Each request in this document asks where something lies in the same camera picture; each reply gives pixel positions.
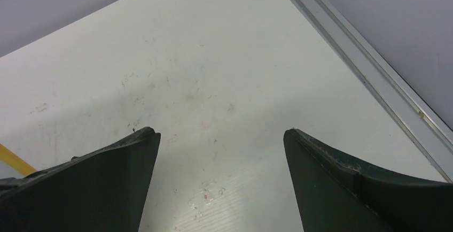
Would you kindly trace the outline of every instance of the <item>dirt spot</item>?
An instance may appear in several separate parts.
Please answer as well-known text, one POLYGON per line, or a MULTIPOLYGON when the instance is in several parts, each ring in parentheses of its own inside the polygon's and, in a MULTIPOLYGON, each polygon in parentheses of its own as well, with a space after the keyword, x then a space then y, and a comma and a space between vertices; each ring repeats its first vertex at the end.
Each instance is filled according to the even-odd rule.
POLYGON ((137 119, 136 121, 134 121, 134 122, 132 123, 132 125, 138 126, 138 125, 140 125, 140 123, 142 123, 142 120, 143 120, 143 118, 139 118, 139 119, 137 119))
POLYGON ((47 110, 47 103, 43 103, 43 104, 37 106, 36 110, 38 113, 44 112, 45 110, 47 110))
POLYGON ((228 106, 227 112, 231 113, 231 112, 233 112, 234 110, 236 110, 235 106, 234 106, 232 103, 230 103, 230 105, 228 106))

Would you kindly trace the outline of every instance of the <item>white floor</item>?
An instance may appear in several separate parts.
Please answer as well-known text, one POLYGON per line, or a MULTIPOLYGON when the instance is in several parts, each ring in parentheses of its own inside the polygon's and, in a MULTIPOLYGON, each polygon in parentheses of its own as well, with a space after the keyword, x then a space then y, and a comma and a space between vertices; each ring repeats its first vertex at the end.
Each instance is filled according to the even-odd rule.
POLYGON ((120 0, 0 58, 0 143, 37 169, 162 133, 140 231, 301 231, 299 128, 443 178, 289 0, 120 0))

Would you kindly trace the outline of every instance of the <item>yellow tape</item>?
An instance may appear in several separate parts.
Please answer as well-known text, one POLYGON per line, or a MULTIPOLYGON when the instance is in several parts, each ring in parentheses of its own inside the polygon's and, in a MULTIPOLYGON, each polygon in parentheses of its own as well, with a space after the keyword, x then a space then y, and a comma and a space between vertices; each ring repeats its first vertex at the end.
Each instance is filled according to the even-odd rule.
POLYGON ((35 168, 31 167, 30 164, 20 159, 2 144, 0 144, 0 160, 13 167, 16 171, 24 176, 28 176, 31 173, 36 172, 35 168))

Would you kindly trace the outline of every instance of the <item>purple wall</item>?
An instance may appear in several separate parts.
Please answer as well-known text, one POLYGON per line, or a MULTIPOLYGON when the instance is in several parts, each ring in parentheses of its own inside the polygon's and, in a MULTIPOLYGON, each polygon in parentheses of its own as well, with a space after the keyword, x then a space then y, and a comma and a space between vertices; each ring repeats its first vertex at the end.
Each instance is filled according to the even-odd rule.
POLYGON ((453 0, 329 0, 453 127, 453 0))

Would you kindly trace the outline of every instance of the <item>metal threshold strip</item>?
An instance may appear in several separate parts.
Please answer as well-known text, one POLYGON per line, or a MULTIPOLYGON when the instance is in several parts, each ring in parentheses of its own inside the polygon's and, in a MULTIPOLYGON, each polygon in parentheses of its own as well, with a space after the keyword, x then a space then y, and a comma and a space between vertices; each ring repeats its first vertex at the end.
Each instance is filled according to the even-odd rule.
POLYGON ((448 181, 453 132, 327 0, 291 0, 448 181))

